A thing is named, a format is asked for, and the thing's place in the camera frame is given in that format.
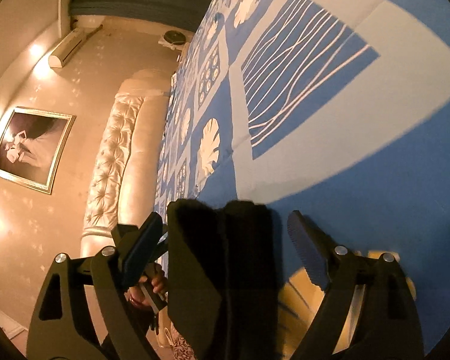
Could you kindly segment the person's left hand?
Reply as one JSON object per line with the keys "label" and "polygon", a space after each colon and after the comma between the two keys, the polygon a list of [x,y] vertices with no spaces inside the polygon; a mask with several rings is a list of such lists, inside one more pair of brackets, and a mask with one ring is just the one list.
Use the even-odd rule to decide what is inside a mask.
{"label": "person's left hand", "polygon": [[166,300],[168,280],[161,265],[153,262],[145,268],[145,274],[139,278],[134,286],[128,289],[128,301],[141,311],[153,309],[148,291],[161,300]]}

